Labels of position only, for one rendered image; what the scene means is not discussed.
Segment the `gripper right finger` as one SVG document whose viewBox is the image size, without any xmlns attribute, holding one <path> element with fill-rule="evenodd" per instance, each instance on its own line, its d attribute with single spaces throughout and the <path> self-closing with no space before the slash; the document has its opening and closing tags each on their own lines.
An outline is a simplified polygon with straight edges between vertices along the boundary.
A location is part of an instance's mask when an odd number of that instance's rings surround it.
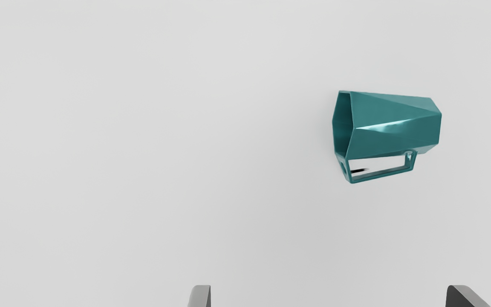
<svg viewBox="0 0 491 307">
<path fill-rule="evenodd" d="M 450 285 L 446 292 L 446 307 L 491 307 L 466 285 Z"/>
</svg>

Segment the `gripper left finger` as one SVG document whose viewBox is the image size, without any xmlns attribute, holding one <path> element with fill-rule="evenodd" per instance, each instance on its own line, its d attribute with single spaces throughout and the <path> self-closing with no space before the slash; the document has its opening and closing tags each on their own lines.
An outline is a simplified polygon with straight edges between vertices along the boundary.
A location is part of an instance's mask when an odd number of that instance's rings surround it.
<svg viewBox="0 0 491 307">
<path fill-rule="evenodd" d="M 199 284 L 192 288 L 188 307 L 211 307 L 211 286 Z"/>
</svg>

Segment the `teal faceted mug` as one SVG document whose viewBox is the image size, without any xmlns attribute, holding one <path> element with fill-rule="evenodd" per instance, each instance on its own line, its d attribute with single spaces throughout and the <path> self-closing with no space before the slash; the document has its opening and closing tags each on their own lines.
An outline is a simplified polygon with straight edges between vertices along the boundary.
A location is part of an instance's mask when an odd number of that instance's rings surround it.
<svg viewBox="0 0 491 307">
<path fill-rule="evenodd" d="M 332 117 L 334 153 L 345 179 L 360 183 L 413 171 L 439 143 L 442 112 L 429 97 L 339 91 Z M 361 174 L 353 160 L 402 156 L 401 166 Z"/>
</svg>

